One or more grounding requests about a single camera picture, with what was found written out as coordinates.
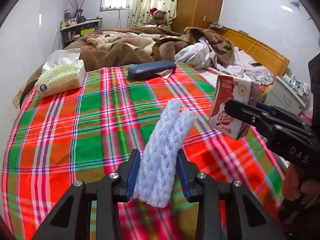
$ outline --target plaid blanket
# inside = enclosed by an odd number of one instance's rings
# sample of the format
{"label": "plaid blanket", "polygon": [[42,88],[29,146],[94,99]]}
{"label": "plaid blanket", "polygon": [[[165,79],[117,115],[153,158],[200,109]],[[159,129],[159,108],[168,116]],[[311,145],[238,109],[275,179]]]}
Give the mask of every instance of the plaid blanket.
{"label": "plaid blanket", "polygon": [[[178,65],[168,80],[129,82],[127,70],[87,73],[82,88],[44,99],[32,90],[12,128],[2,172],[5,219],[16,238],[31,239],[75,180],[99,180],[133,148],[142,152],[170,98],[197,115],[183,145],[188,159],[217,180],[242,180],[276,219],[283,174],[256,130],[238,141],[212,130],[207,119],[215,89],[187,65]],[[195,236],[198,204],[186,202],[177,177],[166,208],[139,200],[118,207],[123,239]],[[93,203],[91,239],[95,212]]]}

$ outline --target white wall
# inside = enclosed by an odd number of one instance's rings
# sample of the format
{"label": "white wall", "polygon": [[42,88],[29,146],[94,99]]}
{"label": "white wall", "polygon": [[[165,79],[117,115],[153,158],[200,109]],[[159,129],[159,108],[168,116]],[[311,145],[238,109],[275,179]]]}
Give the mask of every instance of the white wall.
{"label": "white wall", "polygon": [[[119,11],[113,10],[113,11],[101,12],[100,3],[101,3],[101,0],[86,0],[82,7],[83,9],[82,16],[90,19],[94,19],[96,17],[102,17],[103,18],[102,21],[105,29],[117,28]],[[70,9],[70,12],[74,14],[74,9],[70,4],[68,5],[68,9]],[[128,11],[129,11],[128,9],[120,10],[120,19],[121,19],[122,28],[127,27]]]}
{"label": "white wall", "polygon": [[[219,23],[242,30],[290,60],[289,69],[310,84],[308,62],[319,52],[318,29],[298,0],[223,0]],[[282,9],[287,6],[292,12]]]}
{"label": "white wall", "polygon": [[[39,65],[52,52],[62,48],[59,29],[66,2],[19,0],[0,28],[1,167],[9,134],[19,112],[12,99]],[[3,215],[2,199],[0,207]]]}

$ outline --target tissue package logo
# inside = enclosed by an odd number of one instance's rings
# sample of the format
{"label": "tissue package logo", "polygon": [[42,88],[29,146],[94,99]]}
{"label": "tissue package logo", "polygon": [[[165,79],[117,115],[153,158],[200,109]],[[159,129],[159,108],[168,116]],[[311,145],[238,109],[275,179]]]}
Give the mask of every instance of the tissue package logo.
{"label": "tissue package logo", "polygon": [[45,85],[45,84],[42,84],[41,86],[40,86],[40,90],[42,91],[42,92],[44,92],[44,91],[46,91],[48,88],[47,88],[47,86]]}
{"label": "tissue package logo", "polygon": [[248,93],[248,89],[244,84],[238,86],[238,95],[244,98]]}
{"label": "tissue package logo", "polygon": [[224,110],[218,114],[217,121],[218,121],[218,123],[216,124],[217,126],[229,125],[234,121],[234,118],[231,117],[230,115],[227,115],[227,112]]}

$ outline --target teddy bear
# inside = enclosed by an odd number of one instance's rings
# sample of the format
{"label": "teddy bear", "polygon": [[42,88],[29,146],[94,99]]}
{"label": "teddy bear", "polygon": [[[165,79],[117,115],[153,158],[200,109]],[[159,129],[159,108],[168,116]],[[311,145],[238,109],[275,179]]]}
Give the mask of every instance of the teddy bear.
{"label": "teddy bear", "polygon": [[151,25],[165,25],[168,26],[168,21],[166,20],[167,12],[160,11],[157,8],[150,9],[152,15],[152,20],[148,23]]}

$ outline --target wooden wardrobe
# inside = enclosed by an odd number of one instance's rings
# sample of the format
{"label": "wooden wardrobe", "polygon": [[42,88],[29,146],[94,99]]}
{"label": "wooden wardrobe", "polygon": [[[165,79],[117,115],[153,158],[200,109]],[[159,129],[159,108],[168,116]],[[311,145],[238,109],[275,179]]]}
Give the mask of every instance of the wooden wardrobe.
{"label": "wooden wardrobe", "polygon": [[208,22],[217,22],[223,0],[177,0],[177,18],[171,30],[183,33],[185,27],[207,29]]}

